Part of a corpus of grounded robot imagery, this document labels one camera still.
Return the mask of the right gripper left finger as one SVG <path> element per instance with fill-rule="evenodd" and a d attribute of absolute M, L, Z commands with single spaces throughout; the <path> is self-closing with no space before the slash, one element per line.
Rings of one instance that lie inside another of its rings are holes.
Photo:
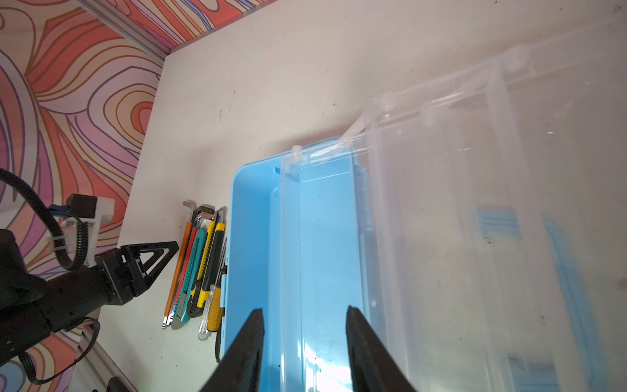
<path fill-rule="evenodd" d="M 253 310 L 202 392 L 256 392 L 261 380 L 265 339 L 263 311 Z"/>

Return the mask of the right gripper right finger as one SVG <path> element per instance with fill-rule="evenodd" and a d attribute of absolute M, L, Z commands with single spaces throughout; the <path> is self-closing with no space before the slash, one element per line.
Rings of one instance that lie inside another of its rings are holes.
<path fill-rule="evenodd" d="M 361 310 L 350 306 L 346 338 L 353 391 L 416 391 Z"/>

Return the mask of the blue plastic tool box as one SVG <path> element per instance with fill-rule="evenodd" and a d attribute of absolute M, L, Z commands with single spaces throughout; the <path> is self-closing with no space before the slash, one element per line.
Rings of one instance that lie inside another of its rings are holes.
<path fill-rule="evenodd" d="M 367 191 L 364 137 L 324 140 L 234 176 L 221 349 L 262 311 L 260 390 L 352 390 L 346 313 L 368 301 Z"/>

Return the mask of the clear tool box lid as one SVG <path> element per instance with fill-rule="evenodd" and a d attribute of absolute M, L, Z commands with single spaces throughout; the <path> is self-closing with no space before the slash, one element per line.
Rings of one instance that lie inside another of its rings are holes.
<path fill-rule="evenodd" d="M 419 391 L 626 388 L 626 18 L 364 110 L 367 321 Z"/>

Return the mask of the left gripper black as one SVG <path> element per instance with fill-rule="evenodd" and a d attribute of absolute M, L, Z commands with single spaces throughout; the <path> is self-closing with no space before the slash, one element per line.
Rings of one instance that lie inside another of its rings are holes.
<path fill-rule="evenodd" d="M 125 305 L 150 289 L 179 251 L 176 241 L 124 245 L 96 255 L 109 288 L 108 305 Z"/>

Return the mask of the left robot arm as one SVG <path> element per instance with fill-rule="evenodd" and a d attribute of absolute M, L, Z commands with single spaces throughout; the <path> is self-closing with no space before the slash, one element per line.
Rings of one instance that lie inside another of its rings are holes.
<path fill-rule="evenodd" d="M 36 376 L 28 349 L 61 330 L 90 322 L 93 337 L 100 333 L 91 312 L 103 305 L 125 305 L 147 292 L 179 250 L 175 241 L 137 243 L 88 259 L 89 227 L 72 204 L 46 206 L 33 188 L 8 170 L 1 181 L 31 207 L 52 236 L 53 252 L 65 274 L 51 280 L 29 273 L 11 230 L 1 231 L 1 363 L 18 358 L 28 380 Z"/>

